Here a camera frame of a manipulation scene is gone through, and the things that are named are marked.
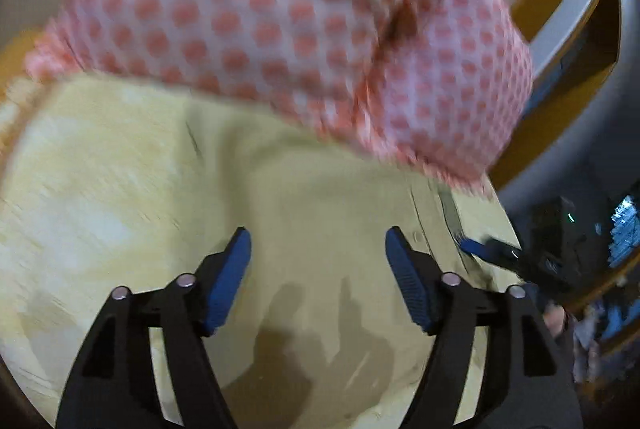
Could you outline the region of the beige khaki pants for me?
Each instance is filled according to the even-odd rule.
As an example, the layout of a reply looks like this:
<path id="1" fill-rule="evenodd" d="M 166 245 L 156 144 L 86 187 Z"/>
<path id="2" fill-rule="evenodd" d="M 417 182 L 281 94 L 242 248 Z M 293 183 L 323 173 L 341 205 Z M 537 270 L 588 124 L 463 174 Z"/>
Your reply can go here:
<path id="1" fill-rule="evenodd" d="M 390 227 L 474 286 L 515 282 L 457 253 L 442 187 L 423 176 L 252 105 L 182 97 L 175 127 L 175 263 L 192 267 L 238 227 L 252 238 L 227 322 L 205 342 L 242 428 L 400 424 L 433 342 L 386 261 Z"/>

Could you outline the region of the right pink polka dot pillow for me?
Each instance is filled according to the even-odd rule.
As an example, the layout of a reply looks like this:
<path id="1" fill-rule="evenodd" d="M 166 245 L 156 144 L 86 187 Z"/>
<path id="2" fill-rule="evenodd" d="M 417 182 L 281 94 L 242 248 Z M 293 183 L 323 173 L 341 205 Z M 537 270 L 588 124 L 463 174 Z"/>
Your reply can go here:
<path id="1" fill-rule="evenodd" d="M 413 0 L 416 30 L 383 49 L 354 140 L 380 160 L 490 195 L 488 171 L 533 88 L 529 46 L 503 0 Z"/>

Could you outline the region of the wooden framed glass door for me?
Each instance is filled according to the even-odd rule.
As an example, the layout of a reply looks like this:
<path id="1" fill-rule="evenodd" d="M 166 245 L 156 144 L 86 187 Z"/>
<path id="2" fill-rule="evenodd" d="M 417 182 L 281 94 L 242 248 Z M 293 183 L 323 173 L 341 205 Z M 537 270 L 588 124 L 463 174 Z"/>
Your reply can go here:
<path id="1" fill-rule="evenodd" d="M 639 178 L 639 0 L 516 0 L 513 15 L 534 90 L 491 181 L 513 223 L 556 195 L 607 202 L 610 256 L 614 208 Z"/>

